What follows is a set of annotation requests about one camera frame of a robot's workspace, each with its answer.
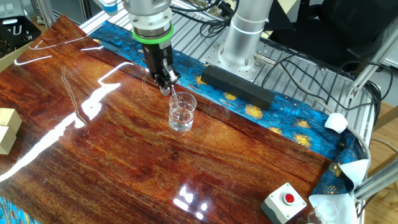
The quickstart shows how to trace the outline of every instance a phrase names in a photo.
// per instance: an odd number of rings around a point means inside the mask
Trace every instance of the blue patterned cloth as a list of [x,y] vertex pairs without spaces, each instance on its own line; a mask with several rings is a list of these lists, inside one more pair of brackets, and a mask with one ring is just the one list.
[[[142,62],[141,44],[132,38],[131,31],[105,22],[90,37],[107,49],[146,67]],[[365,159],[365,155],[349,131],[337,134],[324,128],[327,114],[277,92],[274,92],[276,96],[269,110],[262,110],[203,83],[200,76],[205,66],[201,62],[176,50],[173,54],[174,67],[182,75],[179,85],[334,161],[312,194],[343,194],[352,190],[352,183],[347,181],[338,165]],[[0,203],[0,224],[38,223],[6,199],[0,197]]]

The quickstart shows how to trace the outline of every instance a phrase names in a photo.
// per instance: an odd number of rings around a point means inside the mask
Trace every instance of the water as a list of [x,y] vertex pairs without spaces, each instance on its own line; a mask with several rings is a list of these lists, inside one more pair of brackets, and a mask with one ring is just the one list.
[[193,106],[179,101],[170,105],[169,125],[176,131],[188,131],[193,124]]

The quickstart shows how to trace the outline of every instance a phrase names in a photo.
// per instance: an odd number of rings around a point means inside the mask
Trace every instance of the black box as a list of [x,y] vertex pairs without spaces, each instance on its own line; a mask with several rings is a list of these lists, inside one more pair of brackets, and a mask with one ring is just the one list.
[[206,67],[201,80],[264,110],[269,109],[275,97],[275,93],[212,65]]
[[24,16],[0,19],[0,58],[35,40],[41,31]]

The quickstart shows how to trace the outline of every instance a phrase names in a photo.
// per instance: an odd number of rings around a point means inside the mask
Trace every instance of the metal base plate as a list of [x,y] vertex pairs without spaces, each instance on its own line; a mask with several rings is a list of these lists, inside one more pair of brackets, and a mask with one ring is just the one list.
[[[214,66],[220,67],[226,71],[229,71],[241,78],[244,78],[247,81],[254,82],[257,76],[260,74],[261,69],[264,67],[264,64],[261,62],[256,62],[252,67],[247,68],[234,68],[230,65],[227,65],[220,59],[220,49],[225,43],[226,36],[228,35],[228,31],[225,30],[214,42],[212,46],[205,52],[205,54],[200,59],[203,63],[210,63]],[[258,51],[265,50],[264,47],[259,47]]]

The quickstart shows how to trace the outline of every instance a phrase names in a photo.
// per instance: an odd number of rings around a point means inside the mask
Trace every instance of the green ring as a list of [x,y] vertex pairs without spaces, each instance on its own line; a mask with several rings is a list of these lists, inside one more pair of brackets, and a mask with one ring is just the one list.
[[132,30],[132,36],[140,43],[142,44],[160,44],[163,43],[165,41],[168,41],[169,39],[172,38],[173,33],[174,33],[174,26],[173,24],[171,25],[172,28],[170,29],[169,33],[166,34],[165,36],[158,38],[158,39],[145,39],[142,37],[139,37],[135,32],[134,29]]

